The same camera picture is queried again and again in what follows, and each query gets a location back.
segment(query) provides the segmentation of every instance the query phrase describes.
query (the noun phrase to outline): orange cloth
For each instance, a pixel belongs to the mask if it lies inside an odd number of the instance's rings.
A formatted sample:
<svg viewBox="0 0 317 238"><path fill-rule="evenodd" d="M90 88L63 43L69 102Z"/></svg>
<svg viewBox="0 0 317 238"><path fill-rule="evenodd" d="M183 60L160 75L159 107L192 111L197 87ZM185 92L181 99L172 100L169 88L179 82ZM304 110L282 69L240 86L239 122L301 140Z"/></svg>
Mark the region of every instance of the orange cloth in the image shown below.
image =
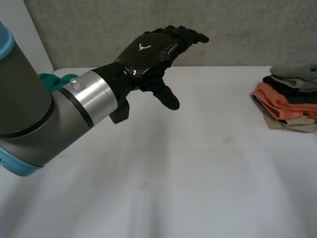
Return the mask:
<svg viewBox="0 0 317 238"><path fill-rule="evenodd" d="M317 104L290 104L267 83L259 83L258 90L251 95L255 96L276 119L291 120L302 115L317 119Z"/></svg>

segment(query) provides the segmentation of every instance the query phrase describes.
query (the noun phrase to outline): gray cloth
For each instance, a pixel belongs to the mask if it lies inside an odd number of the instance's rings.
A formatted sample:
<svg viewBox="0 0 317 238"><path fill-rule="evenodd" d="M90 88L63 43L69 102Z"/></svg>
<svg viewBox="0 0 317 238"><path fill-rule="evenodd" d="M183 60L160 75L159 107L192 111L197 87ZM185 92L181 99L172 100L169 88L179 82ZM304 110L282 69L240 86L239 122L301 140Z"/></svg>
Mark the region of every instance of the gray cloth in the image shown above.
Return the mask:
<svg viewBox="0 0 317 238"><path fill-rule="evenodd" d="M286 63L273 66L271 74L282 78L299 78L317 83L317 63Z"/></svg>
<svg viewBox="0 0 317 238"><path fill-rule="evenodd" d="M271 78L291 88L299 88L300 92L311 93L317 91L317 82L307 82L300 78L282 78L276 75L271 75Z"/></svg>

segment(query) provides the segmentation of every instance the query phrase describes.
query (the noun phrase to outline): teal cloth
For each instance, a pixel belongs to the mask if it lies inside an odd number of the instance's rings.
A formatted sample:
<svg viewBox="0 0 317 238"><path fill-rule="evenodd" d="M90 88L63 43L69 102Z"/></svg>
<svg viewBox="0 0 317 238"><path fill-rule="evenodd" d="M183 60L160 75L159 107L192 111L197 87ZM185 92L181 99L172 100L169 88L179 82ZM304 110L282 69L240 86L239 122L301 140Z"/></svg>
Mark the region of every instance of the teal cloth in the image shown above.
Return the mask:
<svg viewBox="0 0 317 238"><path fill-rule="evenodd" d="M41 81L44 83L44 85L46 86L46 88L52 93L58 90L59 88L61 88L62 86L66 85L67 83L69 83L69 81L72 78L77 78L78 75L67 74L63 78L59 78L54 74L41 73L39 74L39 77Z"/></svg>

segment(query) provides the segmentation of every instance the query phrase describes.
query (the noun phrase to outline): silver metal joint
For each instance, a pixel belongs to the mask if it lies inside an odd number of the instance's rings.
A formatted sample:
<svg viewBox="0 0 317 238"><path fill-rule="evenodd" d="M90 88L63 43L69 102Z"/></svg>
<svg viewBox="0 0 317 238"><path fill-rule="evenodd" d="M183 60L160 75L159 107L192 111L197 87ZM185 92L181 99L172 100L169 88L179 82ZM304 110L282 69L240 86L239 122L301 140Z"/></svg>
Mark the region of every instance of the silver metal joint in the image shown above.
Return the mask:
<svg viewBox="0 0 317 238"><path fill-rule="evenodd" d="M93 71L72 79L64 88L85 108L94 125L118 108L110 86Z"/></svg>

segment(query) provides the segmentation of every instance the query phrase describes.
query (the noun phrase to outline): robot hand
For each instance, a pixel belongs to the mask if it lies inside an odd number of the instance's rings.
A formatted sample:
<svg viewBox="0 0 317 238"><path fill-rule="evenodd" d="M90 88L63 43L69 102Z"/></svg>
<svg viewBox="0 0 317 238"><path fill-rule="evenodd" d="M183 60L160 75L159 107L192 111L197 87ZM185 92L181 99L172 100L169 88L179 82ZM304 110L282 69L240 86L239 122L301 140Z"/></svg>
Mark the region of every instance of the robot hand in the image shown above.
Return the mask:
<svg viewBox="0 0 317 238"><path fill-rule="evenodd" d="M209 38L180 26L145 32L135 39L114 61L123 66L132 78L133 89L153 92L171 110L179 109L179 101L164 84L165 70L192 44L207 43Z"/></svg>

